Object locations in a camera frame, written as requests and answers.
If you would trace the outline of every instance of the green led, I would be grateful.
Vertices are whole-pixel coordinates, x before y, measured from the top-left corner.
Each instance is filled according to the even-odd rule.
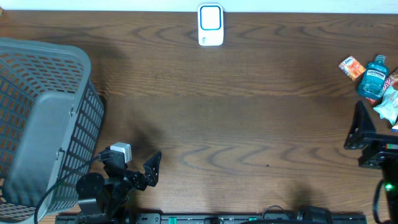
[[[392,184],[387,184],[384,188],[386,188],[386,191],[392,190],[394,186]]]

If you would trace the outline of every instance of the wood grain surface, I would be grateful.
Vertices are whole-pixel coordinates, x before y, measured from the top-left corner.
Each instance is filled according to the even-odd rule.
[[[6,11],[0,36],[74,45],[90,56],[91,79],[106,98],[96,151],[131,143],[129,168],[141,171],[163,153],[158,185],[132,194],[133,210],[257,213],[310,204],[363,212],[373,223],[381,172],[359,168],[361,152],[343,149],[360,97],[338,64],[384,54],[395,69],[398,16],[224,19],[219,47],[200,47],[197,15],[182,12]],[[91,170],[104,174],[100,163]],[[384,198],[380,209],[387,218]]]

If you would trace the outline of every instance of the white wall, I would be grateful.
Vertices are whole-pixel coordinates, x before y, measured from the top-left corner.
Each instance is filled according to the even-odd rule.
[[[194,12],[201,0],[0,0],[4,9]],[[397,14],[398,0],[218,0],[226,12]]]

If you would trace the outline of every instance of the listerine bottle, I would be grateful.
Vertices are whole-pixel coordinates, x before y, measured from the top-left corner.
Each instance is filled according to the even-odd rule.
[[[361,84],[358,87],[358,93],[371,99],[378,100],[383,96],[383,84],[387,78],[389,69],[384,65],[386,59],[383,55],[378,55],[374,62],[366,66]]]

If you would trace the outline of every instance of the laundry basket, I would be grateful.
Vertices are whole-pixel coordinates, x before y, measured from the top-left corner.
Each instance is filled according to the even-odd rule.
[[[0,38],[0,223],[33,223],[43,194],[91,159],[104,107],[84,51]],[[76,204],[77,172],[44,201],[39,217]]]

